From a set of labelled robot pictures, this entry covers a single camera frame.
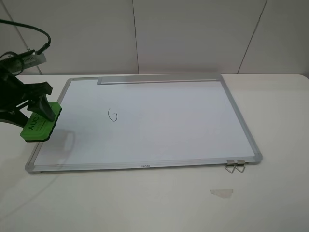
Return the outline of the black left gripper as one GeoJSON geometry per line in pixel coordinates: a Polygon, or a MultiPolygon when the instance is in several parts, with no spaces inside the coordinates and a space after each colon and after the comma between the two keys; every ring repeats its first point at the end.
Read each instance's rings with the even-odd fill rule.
{"type": "Polygon", "coordinates": [[[56,118],[46,95],[53,88],[47,83],[24,84],[3,66],[0,67],[0,121],[13,125],[26,125],[28,117],[20,109],[39,114],[48,121],[56,118]]]}

